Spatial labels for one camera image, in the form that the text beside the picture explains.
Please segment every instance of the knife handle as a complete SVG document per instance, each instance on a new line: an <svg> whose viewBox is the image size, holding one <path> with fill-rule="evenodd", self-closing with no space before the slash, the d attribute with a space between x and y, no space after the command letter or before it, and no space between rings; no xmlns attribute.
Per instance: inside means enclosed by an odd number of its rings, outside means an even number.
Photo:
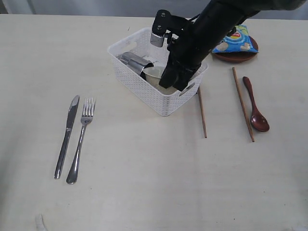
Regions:
<svg viewBox="0 0 308 231"><path fill-rule="evenodd" d="M68 141L69 141L69 138L71 136L71 133L72 133L72 130L67 128L66 131L65 131L65 136L64 136L63 143L62 143L61 151L60 151L60 154L59 154L57 167L56 167L56 170L54 172L54 178L55 179L59 179L60 176L61 176L62 167L63 167L63 163L64 163L64 160L65 160L65 155L66 155L66 150L67 150L67 147L68 147Z"/></svg>

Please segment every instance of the knife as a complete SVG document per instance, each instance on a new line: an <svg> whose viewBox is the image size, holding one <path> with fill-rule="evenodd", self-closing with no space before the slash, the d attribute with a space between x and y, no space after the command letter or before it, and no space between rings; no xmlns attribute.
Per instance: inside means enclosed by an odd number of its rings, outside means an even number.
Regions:
<svg viewBox="0 0 308 231"><path fill-rule="evenodd" d="M65 159L65 155L66 155L66 150L67 150L67 146L68 146L68 141L69 141L69 138L70 138L71 133L72 133L72 128L73 128L74 120L75 120L75 117L76 117L78 104L79 104L79 95L75 96L75 98L73 99L71 106L69 107L69 110L68 110L65 136L64 136L61 151L60 151L60 154L59 154L59 159L58 159L56 171L54 172L54 178L55 179L59 179L60 176L61 176L62 167L63 167L63 163L64 163L64 159Z"/></svg>

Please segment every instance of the chip bag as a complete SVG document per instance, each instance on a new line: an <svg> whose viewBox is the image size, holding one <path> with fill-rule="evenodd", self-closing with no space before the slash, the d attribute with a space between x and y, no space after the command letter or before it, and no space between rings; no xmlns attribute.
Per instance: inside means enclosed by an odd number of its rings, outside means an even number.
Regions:
<svg viewBox="0 0 308 231"><path fill-rule="evenodd" d="M226 52L258 52L252 45L248 30L245 25L236 26L236 32L231 36L226 36L222 42L217 45L213 53Z"/></svg>

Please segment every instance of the white plastic basket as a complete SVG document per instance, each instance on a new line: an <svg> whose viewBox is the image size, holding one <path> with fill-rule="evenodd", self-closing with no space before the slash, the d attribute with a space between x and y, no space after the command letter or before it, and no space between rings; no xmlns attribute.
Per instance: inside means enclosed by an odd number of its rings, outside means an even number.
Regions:
<svg viewBox="0 0 308 231"><path fill-rule="evenodd" d="M112 56L116 78L159 115L168 116L196 94L207 70L207 64L201 65L184 91L178 90L171 95L164 95L117 59L125 52L126 47L136 43L136 47L130 50L132 53L140 57L151 57L166 65L169 55L166 43L163 47L158 48L150 43L150 37L151 28L144 28L111 45L107 51Z"/></svg>

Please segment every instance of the fork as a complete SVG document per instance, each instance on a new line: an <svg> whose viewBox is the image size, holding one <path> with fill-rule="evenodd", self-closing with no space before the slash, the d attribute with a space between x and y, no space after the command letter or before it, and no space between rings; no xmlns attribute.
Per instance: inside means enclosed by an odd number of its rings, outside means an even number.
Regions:
<svg viewBox="0 0 308 231"><path fill-rule="evenodd" d="M83 104L83 111L82 111L82 116L81 116L82 128L81 128L81 133L79 137L79 142L78 142L77 150L74 156L71 169L69 170L68 176L66 178L66 183L68 184L74 184L77 181L83 137L85 135L87 125L91 123L93 120L94 109L95 109L95 101L93 100L93 98L90 98L90 99L86 98Z"/></svg>

